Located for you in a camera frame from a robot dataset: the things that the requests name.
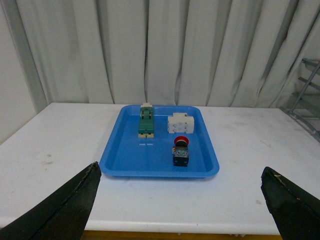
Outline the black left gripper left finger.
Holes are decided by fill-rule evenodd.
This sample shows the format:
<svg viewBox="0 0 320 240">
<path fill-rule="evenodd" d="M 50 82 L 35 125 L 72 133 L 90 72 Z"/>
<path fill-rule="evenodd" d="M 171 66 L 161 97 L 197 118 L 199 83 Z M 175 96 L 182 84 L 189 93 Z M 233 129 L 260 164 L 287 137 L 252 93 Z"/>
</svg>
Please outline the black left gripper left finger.
<svg viewBox="0 0 320 240">
<path fill-rule="evenodd" d="M 93 162 L 0 231 L 2 240 L 79 240 L 92 211 L 101 170 Z"/>
</svg>

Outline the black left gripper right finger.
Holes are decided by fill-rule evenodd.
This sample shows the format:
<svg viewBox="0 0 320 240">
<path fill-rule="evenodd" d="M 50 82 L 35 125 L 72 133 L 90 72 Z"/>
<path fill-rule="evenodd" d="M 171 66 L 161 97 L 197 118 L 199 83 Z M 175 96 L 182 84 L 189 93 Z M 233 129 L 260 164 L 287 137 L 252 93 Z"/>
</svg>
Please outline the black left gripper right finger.
<svg viewBox="0 0 320 240">
<path fill-rule="evenodd" d="M 261 175 L 261 191 L 282 239 L 320 238 L 319 199 L 268 166 Z"/>
</svg>

